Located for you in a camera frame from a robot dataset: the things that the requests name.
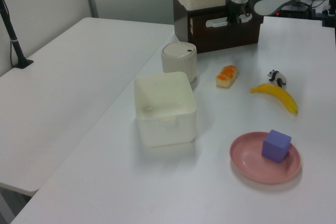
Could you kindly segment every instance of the cup lid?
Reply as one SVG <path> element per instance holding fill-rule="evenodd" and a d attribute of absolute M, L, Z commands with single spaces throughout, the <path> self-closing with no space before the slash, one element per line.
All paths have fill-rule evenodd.
<path fill-rule="evenodd" d="M 173 57 L 181 57 L 191 55 L 196 50 L 194 44 L 187 42 L 173 42 L 166 45 L 162 52 L 165 55 L 173 56 Z"/>

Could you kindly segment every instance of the white cup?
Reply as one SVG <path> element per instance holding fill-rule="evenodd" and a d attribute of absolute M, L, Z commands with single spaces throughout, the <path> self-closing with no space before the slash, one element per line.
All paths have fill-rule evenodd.
<path fill-rule="evenodd" d="M 161 60 L 163 72 L 184 72 L 189 83 L 195 79 L 197 49 L 194 44 L 187 42 L 170 43 L 162 49 Z"/>

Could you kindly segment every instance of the purple cube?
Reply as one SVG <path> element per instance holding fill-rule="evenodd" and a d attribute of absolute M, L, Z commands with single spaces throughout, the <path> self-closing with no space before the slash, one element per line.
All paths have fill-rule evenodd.
<path fill-rule="evenodd" d="M 281 163 L 289 150 L 291 139 L 290 136 L 271 130 L 264 139 L 261 155 Z"/>

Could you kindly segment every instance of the white square container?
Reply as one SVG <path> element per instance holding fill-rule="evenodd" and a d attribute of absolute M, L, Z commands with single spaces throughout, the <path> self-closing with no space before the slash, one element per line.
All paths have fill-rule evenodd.
<path fill-rule="evenodd" d="M 178 144 L 195 138 L 197 107 L 185 73 L 160 73 L 135 79 L 134 101 L 145 145 Z"/>

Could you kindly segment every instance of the dark brown box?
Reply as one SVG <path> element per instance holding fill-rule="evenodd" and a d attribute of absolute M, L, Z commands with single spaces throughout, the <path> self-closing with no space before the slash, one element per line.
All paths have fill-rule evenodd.
<path fill-rule="evenodd" d="M 258 43 L 262 16 L 253 14 L 250 21 L 238 25 L 206 27 L 208 20 L 227 16 L 225 5 L 186 10 L 179 0 L 173 0 L 173 8 L 176 36 L 194 44 L 199 53 Z"/>

